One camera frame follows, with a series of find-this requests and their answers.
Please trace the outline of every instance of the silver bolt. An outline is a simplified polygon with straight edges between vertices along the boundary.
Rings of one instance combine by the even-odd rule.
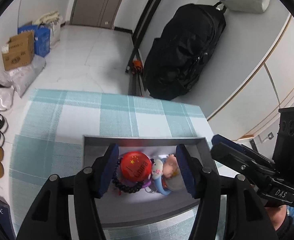
[[[239,179],[241,181],[244,181],[246,179],[246,177],[244,175],[242,175],[242,174],[238,174],[237,179]]]
[[[91,168],[91,167],[84,168],[84,169],[83,169],[83,172],[84,172],[85,174],[90,174],[90,173],[92,173],[92,168]]]
[[[209,173],[211,173],[211,168],[203,167],[203,172],[209,174]]]
[[[55,181],[55,180],[57,180],[58,179],[58,175],[57,174],[53,174],[53,175],[51,175],[50,177],[49,177],[49,180],[50,181]]]

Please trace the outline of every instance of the brown door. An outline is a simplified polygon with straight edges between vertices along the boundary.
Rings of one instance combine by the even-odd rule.
[[[112,28],[121,0],[75,0],[71,24]]]

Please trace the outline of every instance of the white tile floor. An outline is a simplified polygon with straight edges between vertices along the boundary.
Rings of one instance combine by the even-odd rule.
[[[0,179],[0,199],[10,202],[9,166],[15,134],[19,133],[30,92],[35,88],[83,90],[128,94],[129,75],[125,67],[133,49],[128,33],[67,25],[61,29],[56,48],[46,56],[46,68],[22,98],[14,94],[13,106],[3,112],[9,127],[5,133],[4,176]]]

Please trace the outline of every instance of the red badge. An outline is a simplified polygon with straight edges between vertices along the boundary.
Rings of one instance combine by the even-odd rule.
[[[120,169],[126,179],[144,181],[151,174],[151,161],[141,152],[128,152],[122,157]]]

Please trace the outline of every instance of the black beaded bracelet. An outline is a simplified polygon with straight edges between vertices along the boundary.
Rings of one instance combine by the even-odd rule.
[[[112,176],[112,183],[117,187],[119,190],[125,192],[125,193],[136,193],[142,189],[142,186],[144,184],[143,181],[137,182],[137,184],[133,187],[126,186],[122,184],[119,179],[117,178],[117,169],[121,163],[122,159],[119,159],[116,165],[116,168],[114,169],[114,174]]]

